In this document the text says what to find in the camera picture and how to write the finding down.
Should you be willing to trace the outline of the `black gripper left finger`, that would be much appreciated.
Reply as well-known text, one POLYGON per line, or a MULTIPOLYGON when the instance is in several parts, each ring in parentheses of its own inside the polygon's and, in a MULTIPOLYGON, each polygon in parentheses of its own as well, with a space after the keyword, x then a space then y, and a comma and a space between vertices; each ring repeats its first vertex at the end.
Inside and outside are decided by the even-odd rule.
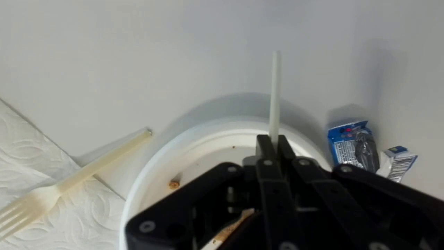
POLYGON ((268 134, 257 136, 257 176, 265 184, 275 184, 278 182, 278 165, 275 162, 275 148, 268 134))

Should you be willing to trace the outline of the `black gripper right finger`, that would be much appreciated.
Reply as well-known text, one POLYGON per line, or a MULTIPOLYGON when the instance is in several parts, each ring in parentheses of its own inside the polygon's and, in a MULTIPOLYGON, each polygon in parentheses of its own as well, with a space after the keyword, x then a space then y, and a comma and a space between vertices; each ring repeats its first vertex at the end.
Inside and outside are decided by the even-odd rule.
POLYGON ((297 155, 294 154, 287 137, 285 134, 279 136, 278 141, 278 158, 280 162, 282 173, 287 179, 290 186, 296 186, 299 176, 296 170, 296 159, 297 155))

